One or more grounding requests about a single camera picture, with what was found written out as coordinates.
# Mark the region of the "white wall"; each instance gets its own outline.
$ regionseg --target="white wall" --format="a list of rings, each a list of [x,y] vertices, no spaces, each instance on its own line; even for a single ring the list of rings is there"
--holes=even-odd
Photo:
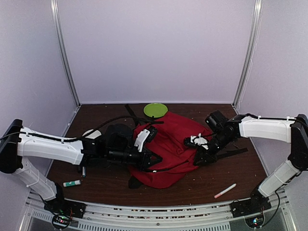
[[[254,0],[59,0],[82,103],[231,103]]]
[[[263,116],[308,115],[308,1],[265,1],[252,69],[241,113]],[[271,173],[290,153],[290,145],[254,139]],[[307,230],[308,174],[295,178],[286,192],[300,230]]]
[[[51,15],[50,0],[0,0],[0,134],[15,118],[61,135],[75,109]],[[35,159],[46,172],[49,160]],[[0,230],[15,231],[28,189],[0,173]]]

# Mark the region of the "brown wooden surface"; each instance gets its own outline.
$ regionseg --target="brown wooden surface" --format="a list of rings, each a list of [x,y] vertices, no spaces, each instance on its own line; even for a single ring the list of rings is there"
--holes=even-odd
[[[143,115],[145,104],[130,105],[137,116]],[[213,111],[220,110],[226,117],[235,116],[227,104],[167,104],[169,111],[191,118],[203,125],[204,119]],[[76,137],[84,131],[96,127],[110,118],[128,115],[124,105],[83,105],[72,123],[67,136]],[[131,119],[118,120],[134,126]],[[239,148],[248,148],[248,152],[218,160],[216,163],[200,167],[187,174],[183,179],[167,189],[153,189],[141,186],[129,189],[130,174],[125,167],[111,165],[108,168],[87,168],[87,176],[82,178],[77,167],[69,163],[54,161],[48,178],[62,184],[63,182],[82,180],[78,186],[64,188],[67,198],[113,205],[168,206],[196,205],[249,197],[254,187],[265,177],[265,171],[249,139],[236,142]],[[234,150],[229,145],[225,150]],[[237,186],[214,199],[214,195],[233,183]]]

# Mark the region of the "backpack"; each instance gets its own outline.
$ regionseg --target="backpack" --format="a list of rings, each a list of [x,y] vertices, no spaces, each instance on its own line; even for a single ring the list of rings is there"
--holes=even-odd
[[[185,146],[184,139],[199,133],[207,136],[211,131],[191,119],[172,112],[167,112],[156,121],[164,123],[152,125],[157,129],[157,134],[150,143],[145,144],[145,148],[162,157],[162,161],[147,171],[139,171],[134,166],[129,166],[128,169],[132,175],[130,184],[136,179],[147,186],[163,189],[198,168],[193,165],[196,149]],[[147,126],[148,124],[138,125],[134,130],[134,138]]]

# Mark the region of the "glue stick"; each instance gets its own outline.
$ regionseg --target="glue stick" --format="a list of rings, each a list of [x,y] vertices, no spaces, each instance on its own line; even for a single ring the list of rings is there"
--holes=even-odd
[[[81,181],[76,180],[76,181],[64,182],[63,186],[69,187],[69,186],[74,186],[74,185],[79,185],[79,184],[81,184]]]

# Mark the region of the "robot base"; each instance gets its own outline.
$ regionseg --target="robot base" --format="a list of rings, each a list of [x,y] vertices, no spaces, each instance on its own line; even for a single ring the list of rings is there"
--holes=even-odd
[[[271,208],[270,202],[263,200],[261,203],[254,203],[254,199],[250,198],[243,201],[236,201],[230,204],[231,212],[234,218],[248,216],[254,213],[259,213],[261,210]]]
[[[68,201],[65,200],[65,207],[68,207],[72,209],[72,217],[74,218],[83,218],[83,215],[86,211],[86,204],[75,202],[75,201]],[[48,208],[46,205],[44,206],[44,209],[47,211],[50,211],[50,208]],[[67,209],[66,211],[63,211],[63,214],[70,217],[71,216],[71,210]]]

